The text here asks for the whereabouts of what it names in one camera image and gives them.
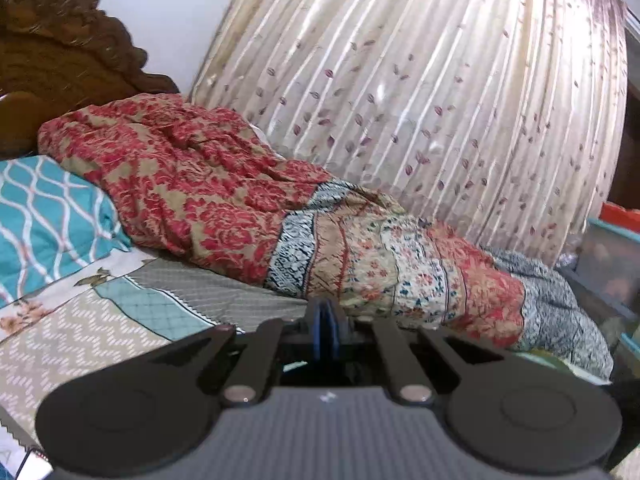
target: person under blanket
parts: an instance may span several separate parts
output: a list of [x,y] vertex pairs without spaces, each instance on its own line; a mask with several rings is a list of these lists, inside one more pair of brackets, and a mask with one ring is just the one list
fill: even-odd
[[385,194],[279,158],[235,111],[140,94],[43,124],[38,146],[103,188],[142,246],[288,296],[328,292],[350,315],[540,346],[599,377],[612,369],[577,305],[558,305],[541,337],[523,281],[489,253]]

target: leaf-patterned curtain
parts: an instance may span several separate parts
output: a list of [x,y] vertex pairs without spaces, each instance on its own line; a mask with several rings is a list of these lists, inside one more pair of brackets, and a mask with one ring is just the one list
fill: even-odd
[[192,99],[472,242],[552,263],[614,173],[625,13],[619,0],[234,0]]

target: black disc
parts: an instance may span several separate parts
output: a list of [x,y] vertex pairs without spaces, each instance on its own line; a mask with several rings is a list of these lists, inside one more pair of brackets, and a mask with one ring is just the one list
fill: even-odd
[[530,474],[563,474],[597,463],[615,445],[622,424],[618,407],[601,389],[517,359],[480,365],[462,377],[447,420],[472,453]]
[[52,463],[119,477],[173,462],[196,447],[217,405],[180,368],[138,364],[64,384],[45,398],[36,433]]

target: curtain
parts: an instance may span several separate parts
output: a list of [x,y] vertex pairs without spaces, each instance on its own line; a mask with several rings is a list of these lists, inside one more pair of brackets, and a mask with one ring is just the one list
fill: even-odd
[[234,0],[192,91],[284,156],[553,263],[614,173],[619,0]]

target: phone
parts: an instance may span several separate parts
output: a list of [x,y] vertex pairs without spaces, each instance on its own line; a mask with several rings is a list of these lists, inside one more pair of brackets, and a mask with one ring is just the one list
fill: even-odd
[[42,450],[32,447],[20,464],[15,480],[43,480],[53,471]]

